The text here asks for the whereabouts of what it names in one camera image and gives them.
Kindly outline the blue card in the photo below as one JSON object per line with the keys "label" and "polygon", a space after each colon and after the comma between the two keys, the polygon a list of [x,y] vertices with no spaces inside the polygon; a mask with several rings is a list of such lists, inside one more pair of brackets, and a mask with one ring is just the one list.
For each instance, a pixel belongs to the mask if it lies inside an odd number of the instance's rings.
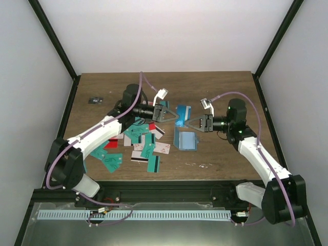
{"label": "blue card", "polygon": [[191,106],[187,105],[178,105],[176,108],[176,113],[179,116],[177,120],[175,120],[175,126],[181,128],[187,128],[186,121],[190,119],[191,116]]}

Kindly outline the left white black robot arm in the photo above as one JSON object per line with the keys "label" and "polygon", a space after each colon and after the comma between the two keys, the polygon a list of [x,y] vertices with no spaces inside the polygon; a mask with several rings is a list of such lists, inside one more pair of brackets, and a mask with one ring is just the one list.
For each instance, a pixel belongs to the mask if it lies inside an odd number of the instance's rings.
{"label": "left white black robot arm", "polygon": [[105,141],[123,133],[134,124],[135,118],[154,122],[174,121],[178,114],[167,107],[142,103],[142,86],[127,85],[114,108],[96,125],[67,140],[59,137],[52,146],[45,166],[46,187],[50,190],[66,188],[85,195],[93,207],[104,203],[100,185],[86,175],[84,161]]}

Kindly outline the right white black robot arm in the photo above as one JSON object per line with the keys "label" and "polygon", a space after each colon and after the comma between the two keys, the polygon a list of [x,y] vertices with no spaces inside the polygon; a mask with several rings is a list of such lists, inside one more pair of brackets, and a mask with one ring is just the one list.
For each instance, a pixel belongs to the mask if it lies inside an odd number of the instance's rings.
{"label": "right white black robot arm", "polygon": [[264,218],[271,224],[290,221],[306,216],[306,187],[300,175],[292,175],[281,166],[260,142],[260,134],[247,125],[247,108],[244,100],[233,98],[228,103],[225,116],[215,116],[210,100],[200,101],[209,114],[197,117],[198,126],[193,120],[186,125],[200,132],[222,132],[228,142],[252,165],[263,181],[259,187],[252,182],[240,183],[229,191],[228,202],[238,207],[249,202],[260,208]]}

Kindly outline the blue leather card holder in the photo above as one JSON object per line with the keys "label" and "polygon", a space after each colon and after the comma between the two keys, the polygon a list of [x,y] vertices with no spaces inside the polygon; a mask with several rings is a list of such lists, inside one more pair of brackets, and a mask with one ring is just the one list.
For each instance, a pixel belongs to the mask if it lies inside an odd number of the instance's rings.
{"label": "blue leather card holder", "polygon": [[181,151],[196,151],[199,141],[195,132],[174,130],[174,146]]}

